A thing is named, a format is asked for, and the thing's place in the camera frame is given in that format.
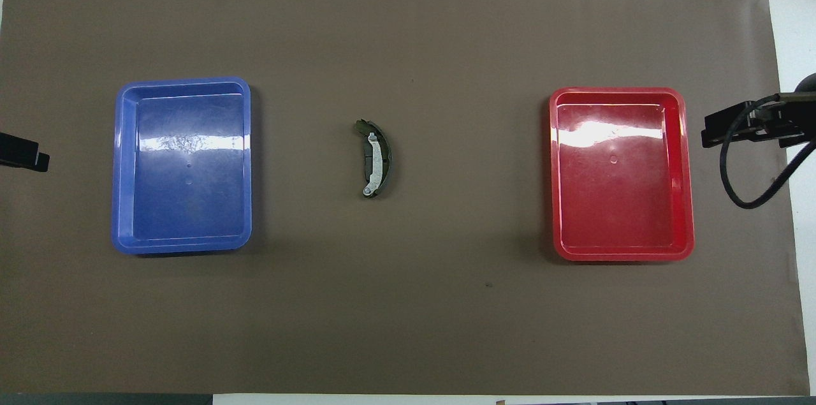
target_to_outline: red tray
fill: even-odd
[[[561,256],[647,261],[691,253],[689,142],[677,91],[563,88],[550,98],[549,121]]]

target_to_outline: black cable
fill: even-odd
[[[725,132],[725,140],[722,141],[722,149],[720,149],[720,178],[722,178],[722,186],[725,188],[725,192],[728,193],[728,197],[731,198],[731,201],[734,204],[738,205],[738,207],[742,207],[743,209],[755,209],[760,207],[760,205],[765,204],[776,192],[783,187],[787,179],[790,179],[793,172],[799,168],[799,165],[802,164],[802,161],[807,158],[813,150],[816,150],[816,138],[808,142],[808,144],[803,147],[803,149],[799,150],[796,153],[796,156],[790,161],[790,164],[785,166],[785,169],[779,176],[770,184],[767,190],[764,191],[757,199],[753,201],[743,201],[737,196],[737,193],[734,192],[734,188],[731,186],[731,181],[728,179],[728,169],[726,167],[726,159],[728,157],[728,146],[731,145],[731,140],[734,138],[734,133],[737,132],[737,127],[740,126],[740,123],[745,120],[745,118],[751,114],[754,110],[757,110],[761,106],[765,105],[766,103],[773,102],[779,100],[777,94],[768,96],[764,99],[759,99],[757,102],[752,103],[749,107],[743,109],[737,115],[737,118],[734,118],[734,121],[731,123],[731,126],[728,126],[728,131]]]

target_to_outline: blue tray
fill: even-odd
[[[224,251],[252,232],[250,88],[237,77],[137,82],[116,99],[113,244]]]

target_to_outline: plastic tray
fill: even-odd
[[[236,77],[137,82],[116,102],[113,244],[222,251],[252,231],[250,88]]]
[[[565,88],[549,103],[553,239],[568,260],[694,247],[685,104],[668,88]]]

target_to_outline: brown paper sheet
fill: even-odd
[[[5,0],[4,391],[807,394],[790,201],[726,198],[703,117],[778,90],[767,0]],[[253,88],[254,233],[143,259],[110,242],[114,99]],[[688,106],[696,250],[574,265],[551,247],[540,111],[568,85]],[[393,144],[363,199],[358,118]],[[746,198],[774,144],[734,146]]]

